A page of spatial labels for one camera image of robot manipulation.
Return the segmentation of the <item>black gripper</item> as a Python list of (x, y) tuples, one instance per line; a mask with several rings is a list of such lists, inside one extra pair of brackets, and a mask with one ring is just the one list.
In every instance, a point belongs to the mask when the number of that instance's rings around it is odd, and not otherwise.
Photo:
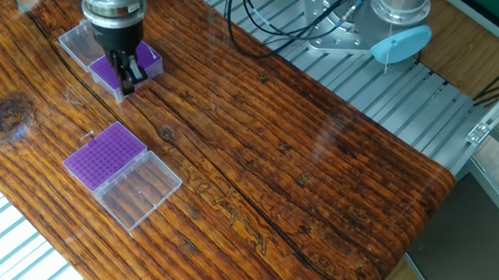
[(107, 28), (92, 24), (93, 36), (106, 56), (113, 53), (114, 69), (120, 80), (122, 94), (135, 92), (135, 85), (147, 80), (146, 70), (139, 64), (135, 54), (138, 45), (143, 39), (143, 23), (125, 28)]

